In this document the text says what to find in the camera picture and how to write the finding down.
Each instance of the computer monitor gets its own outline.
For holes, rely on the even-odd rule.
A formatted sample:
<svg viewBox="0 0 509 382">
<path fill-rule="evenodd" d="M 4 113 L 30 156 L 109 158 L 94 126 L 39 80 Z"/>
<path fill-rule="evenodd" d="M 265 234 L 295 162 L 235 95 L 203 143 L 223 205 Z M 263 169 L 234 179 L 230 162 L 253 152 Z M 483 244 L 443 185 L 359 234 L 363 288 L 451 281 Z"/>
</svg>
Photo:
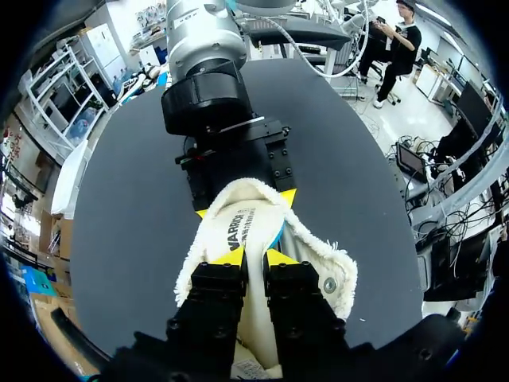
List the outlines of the computer monitor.
<svg viewBox="0 0 509 382">
<path fill-rule="evenodd" d="M 461 116 L 467 120 L 470 127 L 473 128 L 479 138 L 484 129 L 492 119 L 492 112 L 484 102 L 484 97 L 479 88 L 472 81 L 468 82 L 458 99 L 457 107 Z M 500 129 L 495 125 L 490 135 L 484 141 L 484 146 L 491 145 L 500 133 Z"/>
</svg>

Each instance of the white shelf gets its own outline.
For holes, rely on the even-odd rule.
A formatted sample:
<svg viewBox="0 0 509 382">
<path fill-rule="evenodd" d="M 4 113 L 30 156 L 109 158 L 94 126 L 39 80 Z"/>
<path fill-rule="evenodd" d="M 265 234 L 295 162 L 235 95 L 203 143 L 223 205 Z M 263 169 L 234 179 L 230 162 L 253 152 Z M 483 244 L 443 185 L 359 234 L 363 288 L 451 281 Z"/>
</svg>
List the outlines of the white shelf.
<svg viewBox="0 0 509 382">
<path fill-rule="evenodd" d="M 36 100 L 37 102 L 41 100 L 41 98 L 44 96 L 44 94 L 54 85 L 56 84 L 56 82 L 62 78 L 62 76 L 64 76 L 64 74 L 74 66 L 74 62 L 72 62 L 71 64 L 67 64 L 65 65 L 65 67 L 62 69 L 61 72 L 59 72 L 58 74 L 56 74 L 55 76 L 53 76 L 53 78 L 51 79 L 51 81 L 49 81 L 49 84 L 46 85 L 46 87 L 42 90 L 42 92 L 37 96 Z"/>
<path fill-rule="evenodd" d="M 28 107 L 31 109 L 29 114 L 26 115 L 26 118 L 30 120 L 34 125 L 34 128 L 37 129 L 37 134 L 41 142 L 43 142 L 43 144 L 48 148 L 51 148 L 51 152 L 54 153 L 52 156 L 55 159 L 59 158 L 58 162 L 63 162 L 66 157 L 69 156 L 69 154 L 76 148 L 76 142 L 80 139 L 71 139 L 68 137 L 68 133 L 92 97 L 97 99 L 101 108 L 97 111 L 96 116 L 87 126 L 83 138 L 88 137 L 94 126 L 97 124 L 97 121 L 101 117 L 102 113 L 109 109 L 109 107 L 104 102 L 104 99 L 101 97 L 94 84 L 91 82 L 90 77 L 87 75 L 88 73 L 86 73 L 84 70 L 84 66 L 87 66 L 92 61 L 94 61 L 93 58 L 86 62 L 84 65 L 81 65 L 76 58 L 75 53 L 68 45 L 65 45 L 63 50 L 64 53 L 62 56 L 58 57 L 42 73 L 37 75 L 35 80 L 26 85 L 28 99 L 23 101 L 25 102 L 28 100 Z M 55 122 L 46 114 L 45 104 L 48 102 L 48 99 L 59 80 L 61 80 L 66 73 L 70 71 L 72 72 L 72 69 L 74 68 L 77 68 L 77 72 L 83 77 L 83 80 L 88 86 L 90 93 L 87 94 L 85 100 L 82 103 L 78 104 L 78 110 L 72 116 L 71 121 L 69 121 L 70 123 L 68 123 L 65 128 L 63 128 L 63 126 L 60 124 L 57 126 Z M 41 84 L 41 80 L 44 76 L 47 77 L 44 79 L 45 82 Z M 41 91 L 40 94 L 35 96 L 34 92 L 37 86 L 37 81 L 40 83 L 38 87 L 41 88 Z"/>
<path fill-rule="evenodd" d="M 32 80 L 32 83 L 30 86 L 34 85 L 38 80 L 40 80 L 42 77 L 44 77 L 46 74 L 48 74 L 48 72 L 55 68 L 55 66 L 58 65 L 59 62 L 61 62 L 65 57 L 67 57 L 69 55 L 69 52 L 66 52 L 65 54 L 63 54 L 62 56 L 58 57 L 57 60 L 54 60 L 45 70 L 43 70 L 42 72 L 40 72 L 37 77 L 35 77 L 33 80 Z"/>
<path fill-rule="evenodd" d="M 78 108 L 78 111 L 72 116 L 72 119 L 69 121 L 68 126 L 65 128 L 64 133 L 62 133 L 62 134 L 66 135 L 68 133 L 68 131 L 71 128 L 72 124 L 74 123 L 74 121 L 76 121 L 76 118 L 78 118 L 78 115 L 80 115 L 80 112 L 83 110 L 83 108 L 87 105 L 88 101 L 90 101 L 93 96 L 94 96 L 94 93 L 90 93 L 87 96 L 87 98 L 85 98 L 83 103 Z"/>
</svg>

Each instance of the white cabinet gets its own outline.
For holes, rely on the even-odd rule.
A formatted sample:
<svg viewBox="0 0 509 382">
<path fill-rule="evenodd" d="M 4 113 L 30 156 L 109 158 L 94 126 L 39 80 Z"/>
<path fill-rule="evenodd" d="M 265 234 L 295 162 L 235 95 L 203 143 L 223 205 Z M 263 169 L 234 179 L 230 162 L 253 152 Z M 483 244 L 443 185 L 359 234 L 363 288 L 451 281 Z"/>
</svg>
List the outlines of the white cabinet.
<svg viewBox="0 0 509 382">
<path fill-rule="evenodd" d="M 99 70 L 112 88 L 114 76 L 120 76 L 120 69 L 125 68 L 126 63 L 120 56 L 108 25 L 102 24 L 87 31 L 81 41 L 87 53 L 95 58 Z"/>
<path fill-rule="evenodd" d="M 146 48 L 140 49 L 140 52 L 137 55 L 138 61 L 142 62 L 142 65 L 151 64 L 153 66 L 159 66 L 159 60 L 157 59 L 157 54 L 153 49 L 153 46 L 147 46 Z"/>
<path fill-rule="evenodd" d="M 117 78 L 122 78 L 122 69 L 124 68 L 126 68 L 124 60 L 120 56 L 116 57 L 104 68 L 104 75 L 106 76 L 108 82 L 113 84 L 115 76 L 117 76 Z"/>
</svg>

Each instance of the metal rack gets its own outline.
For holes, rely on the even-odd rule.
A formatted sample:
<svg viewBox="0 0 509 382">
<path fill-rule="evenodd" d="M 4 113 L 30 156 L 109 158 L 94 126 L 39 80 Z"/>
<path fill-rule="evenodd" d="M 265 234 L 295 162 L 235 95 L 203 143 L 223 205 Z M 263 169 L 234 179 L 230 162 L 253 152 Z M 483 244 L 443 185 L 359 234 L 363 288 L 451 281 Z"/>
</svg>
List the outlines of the metal rack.
<svg viewBox="0 0 509 382">
<path fill-rule="evenodd" d="M 85 71 L 85 67 L 94 59 L 92 57 L 85 57 L 87 62 L 82 65 L 76 58 L 76 54 L 78 53 L 79 52 L 74 52 L 71 46 L 65 45 L 62 49 L 62 53 L 47 68 L 25 84 L 27 98 L 24 103 L 25 106 L 22 107 L 21 110 L 25 114 L 25 117 L 31 122 L 31 127 L 38 130 L 37 135 L 54 149 L 56 156 L 59 157 L 55 158 L 58 162 L 65 160 L 80 144 L 80 142 L 70 137 L 69 132 L 88 103 L 95 98 L 102 107 L 97 111 L 93 121 L 87 126 L 87 131 L 81 140 L 87 139 L 101 114 L 109 109 Z M 73 74 L 77 73 L 83 78 L 84 84 L 86 84 L 90 90 L 90 94 L 86 96 L 82 103 L 78 102 L 79 107 L 69 120 L 61 117 L 67 124 L 65 128 L 62 128 L 62 126 L 59 128 L 54 120 L 46 113 L 46 110 L 48 107 L 52 109 L 56 108 L 51 102 L 51 96 L 54 94 L 56 87 L 64 83 L 66 88 L 68 88 L 68 85 L 62 79 L 66 76 L 69 82 L 74 83 Z M 37 89 L 37 86 L 41 86 L 43 81 L 47 81 L 48 78 L 50 79 L 49 82 L 42 89 Z"/>
</svg>

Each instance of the black table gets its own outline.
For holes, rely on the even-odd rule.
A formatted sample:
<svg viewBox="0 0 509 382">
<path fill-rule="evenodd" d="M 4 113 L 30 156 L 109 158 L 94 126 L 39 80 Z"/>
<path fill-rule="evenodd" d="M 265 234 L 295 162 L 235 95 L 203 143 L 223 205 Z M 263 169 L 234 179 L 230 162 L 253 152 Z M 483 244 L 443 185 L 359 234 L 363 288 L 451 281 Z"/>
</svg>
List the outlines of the black table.
<svg viewBox="0 0 509 382">
<path fill-rule="evenodd" d="M 242 74 L 254 109 L 292 127 L 294 211 L 358 263 L 349 344 L 385 345 L 420 321 L 422 292 L 405 208 L 383 153 L 348 104 L 303 62 L 253 61 Z M 165 338 L 165 322 L 176 312 L 175 280 L 200 223 L 185 172 L 173 161 L 184 138 L 165 132 L 161 94 L 158 88 L 115 112 L 77 201 L 71 260 L 77 314 L 108 353 L 131 345 L 135 330 Z"/>
</svg>

